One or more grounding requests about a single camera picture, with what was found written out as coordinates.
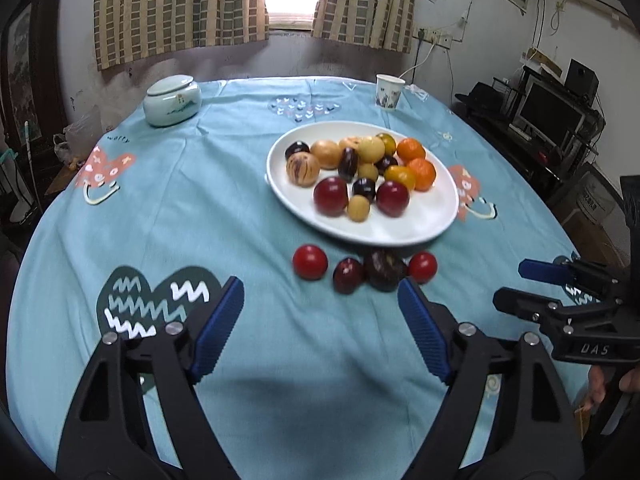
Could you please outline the right hand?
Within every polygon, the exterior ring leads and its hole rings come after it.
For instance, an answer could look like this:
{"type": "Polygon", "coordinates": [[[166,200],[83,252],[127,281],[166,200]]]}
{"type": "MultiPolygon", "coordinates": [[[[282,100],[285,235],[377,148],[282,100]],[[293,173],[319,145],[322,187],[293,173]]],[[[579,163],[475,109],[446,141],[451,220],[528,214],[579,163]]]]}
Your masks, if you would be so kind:
{"type": "MultiPolygon", "coordinates": [[[[588,372],[588,391],[584,402],[582,402],[582,410],[590,411],[597,405],[600,405],[608,390],[612,389],[612,380],[606,381],[604,369],[600,366],[592,366],[588,372]]],[[[618,382],[618,388],[624,393],[638,393],[640,391],[640,368],[636,367],[626,373],[618,382]]]]}

